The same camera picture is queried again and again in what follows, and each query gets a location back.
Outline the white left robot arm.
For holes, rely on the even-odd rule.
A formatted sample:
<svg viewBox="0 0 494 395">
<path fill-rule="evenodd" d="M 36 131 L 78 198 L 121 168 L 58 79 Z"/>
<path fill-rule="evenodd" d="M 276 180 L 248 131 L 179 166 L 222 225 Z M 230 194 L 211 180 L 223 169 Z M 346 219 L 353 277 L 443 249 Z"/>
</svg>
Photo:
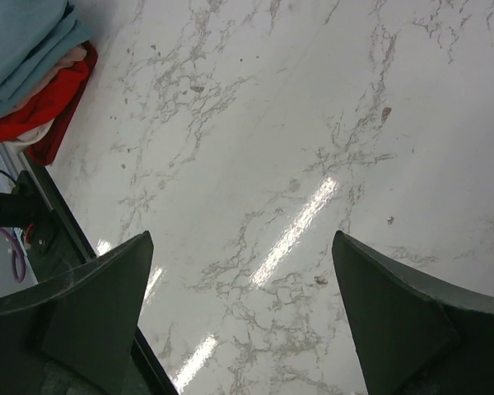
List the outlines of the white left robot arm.
<svg viewBox="0 0 494 395">
<path fill-rule="evenodd" d="M 22 170 L 13 179 L 0 170 L 0 178 L 5 178 L 12 186 L 10 192 L 0 192 L 0 226 L 22 230 L 31 253 L 45 255 L 54 243 L 57 227 L 33 177 Z"/>
</svg>

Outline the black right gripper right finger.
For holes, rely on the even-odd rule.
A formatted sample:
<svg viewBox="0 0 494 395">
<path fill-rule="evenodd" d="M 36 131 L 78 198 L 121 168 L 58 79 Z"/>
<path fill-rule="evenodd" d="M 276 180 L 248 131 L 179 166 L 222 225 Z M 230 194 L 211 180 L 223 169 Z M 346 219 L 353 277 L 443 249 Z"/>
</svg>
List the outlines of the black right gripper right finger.
<svg viewBox="0 0 494 395">
<path fill-rule="evenodd" d="M 369 394 L 494 394 L 494 297 L 342 231 L 332 256 Z"/>
</svg>

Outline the blue grey t shirt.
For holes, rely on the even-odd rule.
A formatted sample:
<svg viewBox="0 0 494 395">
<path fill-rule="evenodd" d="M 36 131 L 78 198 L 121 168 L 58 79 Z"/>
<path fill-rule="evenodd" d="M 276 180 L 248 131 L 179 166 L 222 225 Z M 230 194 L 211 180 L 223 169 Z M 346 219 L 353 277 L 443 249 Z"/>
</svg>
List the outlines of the blue grey t shirt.
<svg viewBox="0 0 494 395">
<path fill-rule="evenodd" d="M 71 1 L 0 1 L 0 118 L 90 38 Z"/>
</svg>

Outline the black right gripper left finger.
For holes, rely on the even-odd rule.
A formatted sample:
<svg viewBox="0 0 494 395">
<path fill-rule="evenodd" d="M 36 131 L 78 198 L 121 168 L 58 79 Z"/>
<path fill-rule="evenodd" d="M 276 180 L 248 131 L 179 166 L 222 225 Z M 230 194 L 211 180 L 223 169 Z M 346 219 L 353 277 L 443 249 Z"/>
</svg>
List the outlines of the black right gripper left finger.
<svg viewBox="0 0 494 395">
<path fill-rule="evenodd" d="M 0 394 L 40 394 L 55 365 L 102 394 L 122 391 L 151 270 L 149 232 L 0 298 Z"/>
</svg>

